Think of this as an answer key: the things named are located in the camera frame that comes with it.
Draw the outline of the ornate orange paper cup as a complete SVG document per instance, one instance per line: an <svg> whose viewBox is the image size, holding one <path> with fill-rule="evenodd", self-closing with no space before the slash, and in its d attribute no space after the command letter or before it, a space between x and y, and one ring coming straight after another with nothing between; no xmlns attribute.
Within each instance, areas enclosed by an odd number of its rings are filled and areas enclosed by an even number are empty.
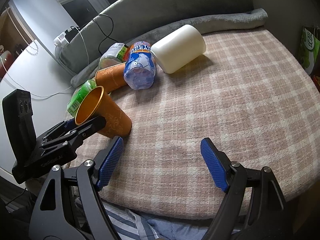
<svg viewBox="0 0 320 240"><path fill-rule="evenodd" d="M108 138L127 137L131 132L131 119L105 92L103 86L95 87L86 95L75 115L75 123L81 125L96 116L106 120L105 126L98 132L101 135Z"/></svg>

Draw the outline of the lying orange paper cup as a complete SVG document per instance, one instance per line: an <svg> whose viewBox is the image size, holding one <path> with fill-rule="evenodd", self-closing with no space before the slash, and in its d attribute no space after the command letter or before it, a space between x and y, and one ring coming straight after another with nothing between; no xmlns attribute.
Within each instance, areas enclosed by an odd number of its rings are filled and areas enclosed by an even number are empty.
<svg viewBox="0 0 320 240"><path fill-rule="evenodd" d="M124 80L124 69L125 63L120 63L97 71L95 74L97 86L102 86L107 94L124 87L127 85Z"/></svg>

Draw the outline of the green plastic bottle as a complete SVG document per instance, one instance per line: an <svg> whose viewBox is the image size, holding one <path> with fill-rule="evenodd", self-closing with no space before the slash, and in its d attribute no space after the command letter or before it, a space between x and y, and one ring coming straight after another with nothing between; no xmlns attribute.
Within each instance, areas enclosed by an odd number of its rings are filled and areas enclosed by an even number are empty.
<svg viewBox="0 0 320 240"><path fill-rule="evenodd" d="M96 82L93 79L87 80L83 83L78 90L75 91L71 100L67 104L67 112L75 117L79 106L81 105L87 94L96 87Z"/></svg>

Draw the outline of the blue striped cloth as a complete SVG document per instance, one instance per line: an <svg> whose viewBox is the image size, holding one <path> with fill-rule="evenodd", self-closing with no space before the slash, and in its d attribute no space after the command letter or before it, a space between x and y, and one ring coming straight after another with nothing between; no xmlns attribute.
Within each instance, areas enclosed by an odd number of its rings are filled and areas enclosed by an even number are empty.
<svg viewBox="0 0 320 240"><path fill-rule="evenodd" d="M121 239L202 239L212 222L157 216L106 201L103 207Z"/></svg>

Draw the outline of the white power strip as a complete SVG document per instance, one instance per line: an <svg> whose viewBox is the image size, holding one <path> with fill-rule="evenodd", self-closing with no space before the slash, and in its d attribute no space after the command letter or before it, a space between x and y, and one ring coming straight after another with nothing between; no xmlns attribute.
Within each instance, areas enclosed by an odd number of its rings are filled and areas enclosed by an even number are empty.
<svg viewBox="0 0 320 240"><path fill-rule="evenodd" d="M54 45L56 47L64 48L70 44L71 40L77 35L78 31L75 28L70 28L62 32L54 39Z"/></svg>

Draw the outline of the clear jar green label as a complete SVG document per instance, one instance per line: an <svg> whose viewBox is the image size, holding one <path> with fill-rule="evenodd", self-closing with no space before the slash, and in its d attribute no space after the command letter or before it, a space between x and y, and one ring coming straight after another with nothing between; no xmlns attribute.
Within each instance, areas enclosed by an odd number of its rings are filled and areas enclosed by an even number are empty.
<svg viewBox="0 0 320 240"><path fill-rule="evenodd" d="M115 66L124 62L127 47L124 43L114 43L108 50L101 56L99 60L99 69Z"/></svg>

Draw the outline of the blue orange plastic bottle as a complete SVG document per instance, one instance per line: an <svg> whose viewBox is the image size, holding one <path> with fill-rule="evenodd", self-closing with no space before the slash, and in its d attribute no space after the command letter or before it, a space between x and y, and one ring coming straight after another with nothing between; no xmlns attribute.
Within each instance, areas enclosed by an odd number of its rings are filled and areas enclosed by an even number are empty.
<svg viewBox="0 0 320 240"><path fill-rule="evenodd" d="M148 89L153 85L156 66L149 42L135 42L127 51L123 72L125 82L134 90Z"/></svg>

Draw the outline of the beige plaid blanket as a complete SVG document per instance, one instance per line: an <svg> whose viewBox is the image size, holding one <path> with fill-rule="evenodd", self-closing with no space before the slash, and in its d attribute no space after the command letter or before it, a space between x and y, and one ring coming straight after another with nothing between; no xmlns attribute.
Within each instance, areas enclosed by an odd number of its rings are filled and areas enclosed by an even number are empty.
<svg viewBox="0 0 320 240"><path fill-rule="evenodd" d="M266 29L204 37L206 52L153 86L111 98L132 130L103 200L157 215L207 219L224 197L200 153L210 138L244 167L269 166L286 200L319 180L319 92Z"/></svg>

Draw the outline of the white plastic jar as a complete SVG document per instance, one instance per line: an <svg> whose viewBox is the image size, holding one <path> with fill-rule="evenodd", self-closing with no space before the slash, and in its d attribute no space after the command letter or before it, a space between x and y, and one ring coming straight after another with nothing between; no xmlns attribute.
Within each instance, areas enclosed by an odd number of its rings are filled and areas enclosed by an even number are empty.
<svg viewBox="0 0 320 240"><path fill-rule="evenodd" d="M163 72L172 74L206 51L200 32L186 24L151 46L151 53Z"/></svg>

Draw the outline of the grey sofa backrest cushion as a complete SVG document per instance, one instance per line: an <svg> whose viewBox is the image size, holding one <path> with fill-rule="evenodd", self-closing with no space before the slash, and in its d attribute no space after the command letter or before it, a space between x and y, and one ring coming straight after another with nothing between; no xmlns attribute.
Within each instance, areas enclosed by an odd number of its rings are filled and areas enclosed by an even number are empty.
<svg viewBox="0 0 320 240"><path fill-rule="evenodd" d="M135 38L172 22L206 15L237 14L253 10L253 0L117 0L81 29L95 23L103 33L98 45L99 54L112 40ZM56 48L55 56L60 64L74 75L76 67Z"/></svg>

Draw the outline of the green shopping bag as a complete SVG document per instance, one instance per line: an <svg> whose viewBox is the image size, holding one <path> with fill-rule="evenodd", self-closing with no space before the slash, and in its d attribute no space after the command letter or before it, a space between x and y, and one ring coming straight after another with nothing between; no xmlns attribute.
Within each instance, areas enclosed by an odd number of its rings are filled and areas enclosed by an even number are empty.
<svg viewBox="0 0 320 240"><path fill-rule="evenodd" d="M319 27L302 26L297 60L308 75L319 67Z"/></svg>

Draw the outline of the rolled grey blanket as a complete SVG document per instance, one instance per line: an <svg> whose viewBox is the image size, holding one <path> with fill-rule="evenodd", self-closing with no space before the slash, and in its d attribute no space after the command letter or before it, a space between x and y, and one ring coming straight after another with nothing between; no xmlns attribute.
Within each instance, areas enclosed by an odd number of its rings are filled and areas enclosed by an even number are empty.
<svg viewBox="0 0 320 240"><path fill-rule="evenodd" d="M128 45L140 40L155 43L186 24L192 25L201 34L224 30L254 29L263 26L267 18L267 12L262 8L239 14L206 15L172 22L135 38L119 38L118 40ZM98 70L98 57L100 56L98 45L102 40L103 33L99 30L98 25L91 23L80 31L60 53L60 57L65 57L70 63L73 63L78 72L71 79L72 87L79 87L91 79Z"/></svg>

